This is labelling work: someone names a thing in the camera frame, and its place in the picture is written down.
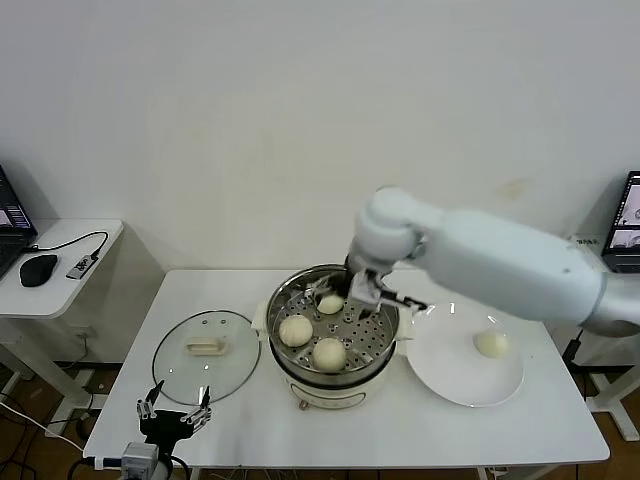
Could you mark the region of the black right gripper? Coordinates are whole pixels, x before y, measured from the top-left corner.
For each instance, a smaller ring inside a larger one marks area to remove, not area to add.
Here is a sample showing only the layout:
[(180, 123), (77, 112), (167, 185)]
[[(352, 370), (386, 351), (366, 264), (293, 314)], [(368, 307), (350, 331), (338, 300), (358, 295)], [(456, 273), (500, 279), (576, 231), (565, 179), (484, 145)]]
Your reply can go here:
[[(318, 279), (306, 285), (303, 296), (309, 304), (318, 306), (327, 294), (335, 294), (346, 300), (349, 296), (353, 273), (348, 269), (333, 271), (328, 279)], [(355, 301), (356, 320), (361, 321), (378, 313), (378, 303)]]

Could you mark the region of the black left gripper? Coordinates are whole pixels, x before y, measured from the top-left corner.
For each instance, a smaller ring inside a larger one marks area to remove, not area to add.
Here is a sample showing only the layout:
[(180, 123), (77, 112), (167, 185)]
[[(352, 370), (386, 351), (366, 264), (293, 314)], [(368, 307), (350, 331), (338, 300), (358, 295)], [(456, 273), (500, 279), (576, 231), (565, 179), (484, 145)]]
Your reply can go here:
[(140, 432), (147, 441), (180, 441), (193, 435), (194, 428), (202, 428), (211, 420), (210, 387), (200, 388), (200, 403), (190, 413), (169, 410), (156, 410), (154, 404), (158, 399), (164, 381), (161, 380), (149, 390), (144, 399), (139, 399), (136, 411), (139, 418)]

